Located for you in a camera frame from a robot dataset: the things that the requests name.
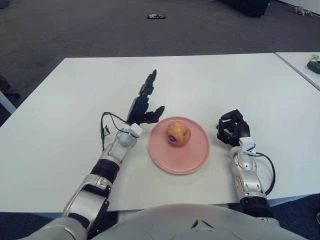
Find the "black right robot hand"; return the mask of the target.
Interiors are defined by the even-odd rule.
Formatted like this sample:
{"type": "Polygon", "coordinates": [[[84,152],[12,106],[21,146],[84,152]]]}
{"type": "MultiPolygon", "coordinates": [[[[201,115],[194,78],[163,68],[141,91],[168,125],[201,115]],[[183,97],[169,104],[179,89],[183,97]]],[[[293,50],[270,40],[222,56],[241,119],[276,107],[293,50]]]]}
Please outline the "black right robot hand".
{"type": "Polygon", "coordinates": [[[232,147],[240,146],[240,138],[250,137],[250,127],[238,109],[221,116],[216,126],[217,139],[232,147]]]}

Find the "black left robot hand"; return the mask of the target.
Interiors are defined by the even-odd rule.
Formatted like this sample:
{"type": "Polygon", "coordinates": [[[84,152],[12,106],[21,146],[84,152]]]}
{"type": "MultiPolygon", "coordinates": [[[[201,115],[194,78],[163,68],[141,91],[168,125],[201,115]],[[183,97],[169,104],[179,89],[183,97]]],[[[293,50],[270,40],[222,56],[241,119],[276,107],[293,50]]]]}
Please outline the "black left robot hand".
{"type": "Polygon", "coordinates": [[[130,110],[128,112],[126,123],[132,124],[153,124],[159,121],[159,118],[165,110],[165,106],[160,106],[155,111],[149,111],[149,95],[154,90],[153,83],[156,79],[157,70],[155,69],[148,75],[144,84],[141,86],[138,96],[133,100],[130,110]]]}

